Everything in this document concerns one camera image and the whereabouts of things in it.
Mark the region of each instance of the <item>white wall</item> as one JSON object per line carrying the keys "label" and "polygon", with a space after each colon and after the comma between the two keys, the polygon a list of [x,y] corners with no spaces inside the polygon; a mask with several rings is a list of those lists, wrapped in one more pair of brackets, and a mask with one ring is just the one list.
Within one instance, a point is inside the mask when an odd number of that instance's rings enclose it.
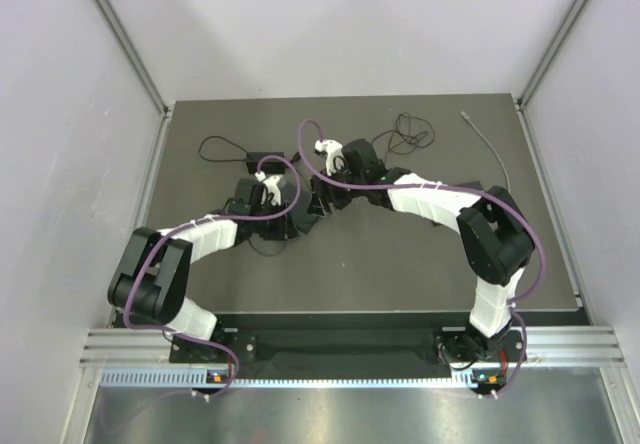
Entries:
{"label": "white wall", "polygon": [[0,0],[0,442],[56,442],[159,116],[91,0]]}
{"label": "white wall", "polygon": [[640,389],[640,0],[592,0],[529,106],[597,316]]}
{"label": "white wall", "polygon": [[572,0],[112,0],[176,99],[522,91]]}

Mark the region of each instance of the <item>power adapter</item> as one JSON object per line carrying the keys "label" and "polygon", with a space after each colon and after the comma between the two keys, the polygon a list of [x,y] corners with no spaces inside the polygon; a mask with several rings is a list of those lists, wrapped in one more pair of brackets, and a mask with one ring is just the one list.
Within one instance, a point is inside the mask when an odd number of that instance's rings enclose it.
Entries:
{"label": "power adapter", "polygon": [[[247,152],[245,164],[247,165],[247,171],[249,174],[255,174],[258,172],[258,162],[260,159],[267,156],[280,156],[284,158],[284,152]],[[265,174],[284,174],[287,166],[284,162],[269,160],[262,164],[261,171]]]}

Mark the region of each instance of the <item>robotic arm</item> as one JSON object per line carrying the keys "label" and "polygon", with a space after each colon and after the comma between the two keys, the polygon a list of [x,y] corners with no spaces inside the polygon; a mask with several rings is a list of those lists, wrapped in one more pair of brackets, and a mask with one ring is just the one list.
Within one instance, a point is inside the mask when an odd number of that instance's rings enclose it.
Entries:
{"label": "robotic arm", "polygon": [[[141,324],[161,324],[197,339],[209,340],[216,327],[215,315],[185,297],[189,268],[203,257],[238,246],[257,234],[265,240],[286,241],[308,233],[318,221],[300,205],[278,219],[233,220],[231,216],[268,216],[284,210],[295,187],[283,176],[255,174],[256,181],[241,179],[226,211],[213,211],[192,226],[174,234],[156,255],[145,273],[131,309]],[[136,229],[125,248],[108,291],[109,302],[124,309],[136,276],[162,236],[173,229]]]}
{"label": "robotic arm", "polygon": [[[308,233],[320,219],[345,208],[356,198],[366,197],[376,206],[408,212],[445,225],[459,233],[467,261],[475,274],[476,299],[469,325],[457,342],[443,342],[449,354],[463,354],[469,360],[483,360],[501,349],[511,326],[510,299],[534,244],[522,225],[488,200],[464,192],[438,189],[407,169],[387,169],[372,145],[364,139],[344,146],[336,141],[316,142],[315,150],[326,158],[325,176],[347,186],[337,187],[314,176],[312,195],[306,195],[292,212],[264,221],[234,220],[233,216],[269,216],[285,209],[295,189],[282,176],[255,175],[257,182],[242,179],[227,211],[212,212],[205,219],[173,235],[157,254],[152,268],[142,278],[132,315],[139,322],[162,324],[198,339],[210,340],[217,319],[185,297],[190,265],[213,252],[237,246],[258,234],[267,240],[288,240]],[[435,188],[351,189],[349,185],[430,184]],[[510,194],[494,186],[491,196],[520,212]],[[151,249],[170,229],[134,231],[109,287],[109,302],[124,308],[134,279]]]}

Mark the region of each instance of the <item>purple cable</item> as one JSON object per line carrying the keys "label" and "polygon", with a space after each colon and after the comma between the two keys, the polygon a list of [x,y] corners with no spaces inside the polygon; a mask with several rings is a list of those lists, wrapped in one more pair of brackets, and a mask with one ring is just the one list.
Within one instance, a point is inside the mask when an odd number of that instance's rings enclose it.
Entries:
{"label": "purple cable", "polygon": [[[284,157],[280,157],[280,156],[266,156],[266,157],[263,157],[262,159],[260,159],[260,162],[258,162],[258,170],[260,170],[262,168],[262,164],[265,161],[272,160],[272,159],[275,159],[277,161],[280,161],[280,162],[284,163],[291,170],[291,172],[293,173],[293,175],[294,175],[294,177],[296,179],[296,195],[293,198],[293,200],[291,201],[291,204],[289,204],[289,206],[287,206],[282,211],[277,212],[275,214],[268,215],[268,216],[234,216],[234,215],[225,215],[225,216],[220,216],[219,219],[221,219],[221,220],[223,220],[223,219],[233,219],[233,220],[236,220],[236,221],[268,221],[269,219],[277,219],[279,217],[282,217],[282,216],[284,216],[285,214],[287,214],[288,212],[290,212],[294,208],[294,206],[298,203],[298,199],[300,199],[301,183],[300,183],[300,178],[298,177],[298,173],[296,172],[296,169],[293,167],[293,164],[291,164],[291,162],[289,162]],[[170,329],[170,328],[168,328],[166,326],[135,326],[131,322],[131,307],[133,306],[133,299],[134,299],[136,293],[138,292],[138,289],[140,288],[140,284],[142,283],[142,279],[144,278],[145,274],[147,273],[147,271],[151,267],[151,263],[153,262],[154,258],[156,257],[156,255],[158,254],[160,249],[162,249],[162,247],[167,243],[167,241],[169,239],[171,239],[173,236],[175,236],[176,234],[179,234],[182,231],[190,229],[194,225],[205,224],[205,223],[208,223],[208,222],[211,222],[211,218],[205,217],[205,218],[199,219],[199,220],[197,220],[195,222],[187,222],[185,224],[182,224],[181,226],[178,226],[177,228],[172,229],[167,234],[162,236],[162,238],[160,238],[160,240],[156,243],[156,245],[153,246],[153,248],[151,249],[151,252],[149,252],[149,255],[144,260],[144,262],[142,264],[142,267],[140,268],[140,271],[136,275],[135,280],[133,281],[133,286],[131,287],[131,291],[129,292],[129,297],[127,298],[127,302],[125,303],[124,314],[123,314],[125,326],[127,326],[129,329],[138,329],[138,330],[142,330],[142,329],[157,329],[157,330],[163,331],[163,332],[174,333],[174,329]],[[233,383],[233,381],[235,381],[236,377],[238,376],[238,372],[240,371],[240,361],[238,360],[238,356],[236,356],[236,354],[231,349],[229,349],[227,346],[224,346],[224,345],[219,344],[217,342],[207,341],[207,340],[204,340],[204,339],[198,339],[196,337],[187,336],[187,335],[181,334],[181,333],[174,333],[174,335],[180,337],[181,339],[183,339],[185,341],[195,342],[196,344],[202,344],[204,346],[209,346],[209,347],[213,347],[215,349],[219,349],[221,351],[224,351],[233,359],[233,361],[235,363],[235,366],[233,368],[233,373],[231,374],[229,379],[227,379],[227,382],[225,383],[224,387],[221,388],[217,393],[213,394],[212,396],[218,397],[218,396],[221,396],[222,394],[224,394],[225,392],[227,392],[229,390],[229,387]],[[161,394],[161,395],[157,396],[156,398],[152,399],[151,401],[149,401],[147,404],[145,404],[142,407],[140,407],[138,410],[136,410],[136,412],[133,413],[133,415],[131,417],[127,418],[127,420],[125,420],[125,422],[119,424],[115,428],[112,428],[112,429],[108,429],[107,428],[106,423],[105,423],[105,416],[104,416],[103,412],[101,412],[101,414],[100,414],[100,422],[101,422],[102,427],[103,427],[105,432],[107,432],[109,434],[116,433],[120,429],[125,427],[126,425],[130,424],[143,411],[145,411],[147,408],[149,408],[152,405],[154,405],[156,402],[164,399],[165,397],[174,396],[174,395],[178,395],[178,394],[191,394],[191,391],[184,390],[184,389],[178,389],[178,390],[172,390],[172,391],[166,392],[164,394]]]}
{"label": "purple cable", "polygon": [[[547,273],[547,255],[544,252],[544,248],[542,246],[542,242],[540,241],[540,238],[538,237],[538,234],[536,234],[535,230],[526,221],[526,219],[524,217],[522,217],[518,211],[516,211],[514,208],[509,206],[507,203],[501,201],[500,199],[497,199],[496,197],[494,197],[494,196],[492,196],[492,195],[490,195],[490,194],[488,194],[488,193],[486,193],[484,191],[478,191],[478,190],[475,190],[475,189],[468,189],[466,187],[436,185],[436,184],[399,184],[399,185],[377,184],[377,185],[364,186],[364,185],[360,185],[360,184],[343,184],[342,182],[334,181],[333,179],[330,179],[327,176],[321,174],[315,167],[313,167],[313,165],[311,164],[311,162],[307,158],[306,154],[304,153],[304,149],[302,148],[302,133],[304,131],[304,128],[309,124],[315,126],[316,130],[318,131],[318,135],[320,136],[320,140],[321,141],[324,140],[324,135],[322,133],[322,128],[320,127],[320,124],[318,124],[316,121],[314,121],[312,119],[305,119],[304,121],[302,121],[302,123],[300,123],[300,126],[298,127],[298,153],[300,154],[300,157],[301,157],[302,161],[305,163],[305,165],[309,168],[309,170],[315,176],[317,176],[319,179],[322,179],[323,181],[331,184],[332,186],[341,187],[341,188],[347,189],[347,190],[358,189],[358,190],[363,190],[363,191],[366,191],[366,190],[369,190],[369,191],[371,191],[371,190],[388,190],[388,189],[419,189],[419,188],[436,189],[437,188],[437,189],[441,189],[443,191],[462,192],[462,193],[467,193],[467,194],[473,194],[473,195],[476,195],[476,196],[483,197],[486,200],[496,204],[497,206],[500,206],[502,209],[504,209],[506,212],[508,212],[511,216],[514,217],[514,219],[516,219],[522,225],[522,227],[525,229],[527,234],[529,234],[529,237],[533,241],[533,244],[535,245],[536,249],[538,250],[538,254],[540,255],[540,269],[538,271],[538,276],[536,277],[535,282],[533,283],[533,285],[529,289],[527,289],[525,292],[523,292],[519,296],[515,296],[512,299],[509,299],[508,304],[514,304],[516,301],[520,301],[522,299],[526,299],[527,297],[531,296],[531,294],[533,294],[538,289],[538,287],[540,287],[540,285],[542,284],[542,281],[544,280],[544,277],[545,277],[545,275]],[[496,393],[496,397],[501,396],[504,393],[504,391],[511,386],[511,383],[513,382],[513,379],[520,372],[520,368],[522,367],[522,363],[524,362],[524,359],[525,359],[525,356],[526,356],[526,351],[527,351],[527,330],[526,330],[526,327],[525,327],[524,319],[522,319],[522,316],[520,314],[518,314],[515,311],[515,309],[511,308],[510,311],[511,311],[511,315],[517,321],[519,321],[520,325],[522,326],[522,352],[520,353],[520,357],[518,358],[518,362],[516,364],[516,367],[513,370],[513,373],[511,374],[511,378],[505,383],[504,387],[502,389],[500,389],[500,391],[498,391]]]}
{"label": "purple cable", "polygon": [[501,201],[500,199],[492,196],[491,194],[488,194],[484,191],[478,191],[476,189],[469,189],[466,187],[457,187],[457,186],[447,186],[447,185],[437,185],[437,184],[398,184],[398,185],[393,185],[393,184],[376,184],[376,185],[361,185],[361,184],[343,184],[342,182],[338,182],[338,181],[334,181],[333,179],[328,178],[327,176],[323,175],[320,173],[320,171],[318,171],[315,167],[313,167],[313,164],[311,164],[311,161],[309,161],[309,158],[306,156],[306,154],[304,153],[304,150],[302,149],[302,132],[304,131],[304,128],[308,125],[308,124],[312,124],[316,127],[316,129],[318,130],[318,134],[320,135],[320,140],[323,141],[324,140],[324,135],[322,133],[322,128],[320,127],[320,124],[318,124],[316,121],[312,120],[312,119],[305,119],[304,121],[302,121],[302,123],[300,124],[300,127],[298,128],[298,153],[300,154],[300,157],[302,158],[302,161],[305,163],[305,165],[309,168],[309,170],[318,178],[322,179],[323,181],[331,184],[332,186],[335,187],[341,187],[342,189],[357,189],[357,190],[362,190],[362,191],[382,191],[382,190],[388,190],[388,189],[421,189],[421,188],[425,188],[425,189],[439,189],[442,191],[450,191],[450,192],[462,192],[462,193],[466,193],[466,194],[473,194],[475,196],[480,196],[485,198],[486,200],[494,203],[495,205],[501,207],[502,209],[504,209],[505,211],[507,211],[507,213],[511,214],[511,216],[514,217],[514,219],[516,219],[521,225],[522,227],[524,227],[524,230],[527,231],[527,234],[529,234],[529,237],[531,237],[531,240],[533,241],[534,246],[536,247],[536,249],[538,250],[538,254],[540,255],[540,270],[538,271],[538,277],[536,278],[535,282],[533,283],[533,285],[527,289],[525,292],[523,292],[522,294],[520,294],[519,296],[515,296],[513,297],[513,299],[509,300],[509,303],[513,303],[513,302],[517,302],[517,301],[521,301],[522,299],[526,299],[527,297],[531,296],[531,294],[533,294],[538,287],[540,287],[540,284],[542,284],[542,281],[544,280],[544,277],[547,273],[547,255],[544,252],[544,248],[542,247],[542,242],[540,242],[540,238],[538,237],[538,234],[536,234],[536,231],[531,227],[531,224],[529,224],[526,219],[524,217],[522,217],[520,215],[520,213],[518,211],[516,211],[514,208],[512,208],[511,206],[509,206],[506,202]]}

